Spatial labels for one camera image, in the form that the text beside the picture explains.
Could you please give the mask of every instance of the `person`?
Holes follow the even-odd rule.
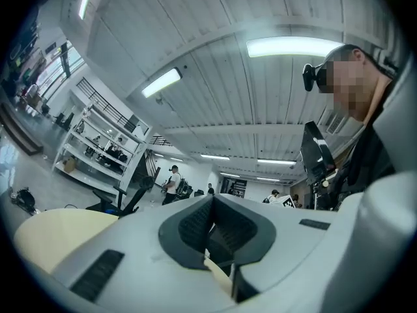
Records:
[[[227,192],[229,195],[233,195],[233,192],[235,191],[235,184],[232,183],[232,185],[230,186],[229,191]]]
[[[334,49],[323,64],[316,67],[315,81],[320,92],[333,94],[335,103],[365,125],[334,178],[328,208],[334,208],[349,194],[364,191],[372,182],[395,172],[372,127],[394,88],[392,80],[392,75],[372,56],[352,44]]]
[[[298,209],[300,209],[302,207],[302,205],[299,204],[299,202],[298,202],[298,194],[295,194],[293,196],[293,203],[294,203],[294,206]]]
[[[272,192],[271,192],[271,195],[269,195],[268,197],[266,197],[264,200],[263,200],[263,202],[262,203],[274,203],[274,202],[276,202],[277,200],[278,200],[278,195],[279,195],[280,193],[278,192],[278,190],[276,190],[276,189],[274,189]]]
[[[181,176],[176,165],[173,165],[169,171],[172,171],[172,176],[169,178],[168,183],[162,187],[163,189],[167,189],[167,194],[162,205],[170,204],[174,201],[175,197],[177,197],[177,188],[181,181]]]

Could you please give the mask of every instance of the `white shelving unit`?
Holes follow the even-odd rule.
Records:
[[[127,148],[127,146],[119,143],[117,140],[115,140],[116,138],[113,138],[113,136],[107,133],[106,130],[99,127],[99,125],[101,125],[100,120],[104,125],[110,126],[112,129],[114,129],[114,131],[118,132],[119,135],[122,134],[125,138],[133,140],[136,143],[134,144],[136,146],[130,149]],[[122,153],[127,156],[126,162],[123,162],[119,158],[115,158],[114,156],[108,154],[98,145],[94,144],[91,140],[87,139],[86,136],[83,136],[82,133],[80,134],[79,132],[77,132],[77,129],[80,126],[81,122],[84,122],[85,125],[88,125],[91,128],[90,131],[97,132],[99,135],[109,140],[113,145],[118,146]],[[85,155],[82,148],[87,149],[88,147],[93,149],[93,151],[96,154],[110,159],[111,161],[118,164],[121,172],[118,173],[115,170],[112,170],[111,168],[104,166],[102,164],[102,161],[97,161],[96,159]],[[89,173],[85,173],[81,170],[78,170],[76,166],[76,169],[72,170],[70,173],[66,173],[68,176],[71,176],[77,179],[78,181],[81,181],[82,183],[93,186],[94,188],[97,188],[104,192],[117,195],[118,192],[113,188],[113,185],[119,187],[120,189],[126,190],[136,169],[136,166],[139,163],[140,158],[143,156],[145,150],[146,143],[144,140],[140,140],[137,136],[131,134],[124,127],[112,121],[110,117],[106,116],[104,112],[101,112],[99,108],[91,104],[84,109],[83,113],[77,119],[74,120],[72,128],[70,129],[70,131],[68,132],[61,144],[60,151],[58,152],[55,158],[52,170],[57,168],[58,170],[61,170],[62,172],[66,173],[64,171],[63,161],[73,156],[77,159],[77,164],[79,164],[79,162],[81,161],[84,164],[88,165],[88,168],[94,169],[88,170]],[[109,181],[111,181],[111,179],[105,180],[106,182],[103,182],[103,180],[100,180],[99,177],[95,177],[97,176],[94,176],[95,171],[99,171],[104,175],[107,175],[108,177],[112,178],[114,184],[108,183]]]
[[[55,168],[58,168],[63,173],[66,173],[64,171],[64,164],[62,161],[59,161],[55,164]],[[108,192],[109,194],[116,195],[117,191],[114,189],[111,185],[101,182],[98,179],[95,179],[94,177],[91,177],[89,175],[84,174],[82,171],[79,171],[77,169],[73,170],[70,173],[66,173],[67,175],[73,177],[74,179],[85,183],[86,185],[93,186],[96,189]]]

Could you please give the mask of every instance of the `floor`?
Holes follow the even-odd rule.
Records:
[[[92,193],[92,187],[58,170],[52,171],[50,159],[44,160],[43,155],[26,155],[4,130],[0,132],[0,137],[0,213],[10,235],[14,235],[19,225],[30,216],[10,202],[9,187],[14,191],[29,187],[36,201],[35,207],[39,211],[58,209],[68,204],[84,209],[99,202]],[[130,201],[137,189],[136,185],[129,186],[124,205]],[[161,188],[155,185],[138,202],[138,211],[159,206],[163,199]]]

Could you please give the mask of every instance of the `backpack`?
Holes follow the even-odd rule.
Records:
[[[188,191],[188,182],[185,181],[184,178],[182,178],[180,173],[179,173],[179,175],[181,177],[181,181],[180,181],[180,184],[178,185],[178,188],[177,188],[177,195],[181,195],[184,191],[185,192]]]

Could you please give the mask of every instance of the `white wooden ceiling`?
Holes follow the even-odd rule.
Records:
[[[84,21],[78,18],[79,1],[64,3],[64,32],[76,48],[83,46],[91,68],[136,115],[196,158],[232,157],[216,162],[219,170],[288,182],[304,174],[302,125],[318,123],[329,109],[316,89],[305,92],[301,75],[306,63],[321,59],[249,58],[246,41],[309,36],[369,52],[398,51],[400,41],[376,0],[91,0]],[[150,98],[141,94],[173,67],[181,81]],[[326,136],[333,152],[360,127],[352,126]],[[256,158],[298,164],[259,166]]]

